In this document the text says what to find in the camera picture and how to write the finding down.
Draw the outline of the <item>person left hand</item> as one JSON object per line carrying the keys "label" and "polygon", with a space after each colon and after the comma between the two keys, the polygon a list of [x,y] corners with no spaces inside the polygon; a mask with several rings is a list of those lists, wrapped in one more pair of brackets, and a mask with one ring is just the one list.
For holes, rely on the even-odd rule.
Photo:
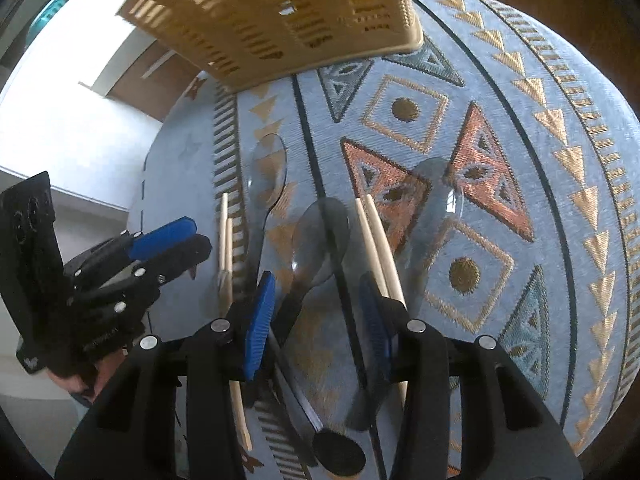
{"label": "person left hand", "polygon": [[101,361],[96,362],[96,364],[94,364],[96,379],[92,386],[89,386],[79,375],[60,377],[50,370],[46,370],[46,373],[55,385],[67,391],[69,394],[80,396],[82,400],[91,405],[111,380],[116,370],[125,362],[126,356],[124,349],[118,349]]}

